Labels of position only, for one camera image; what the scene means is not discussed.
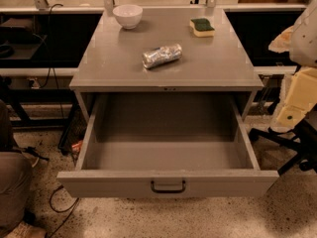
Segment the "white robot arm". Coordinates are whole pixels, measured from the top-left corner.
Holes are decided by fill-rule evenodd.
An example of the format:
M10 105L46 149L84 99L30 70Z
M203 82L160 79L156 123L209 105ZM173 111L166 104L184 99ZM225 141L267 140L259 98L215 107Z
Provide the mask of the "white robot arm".
M281 32L269 45L275 53L289 52L300 66L282 81L279 103L270 128L276 132L293 129L317 104L317 0L312 0L294 25Z

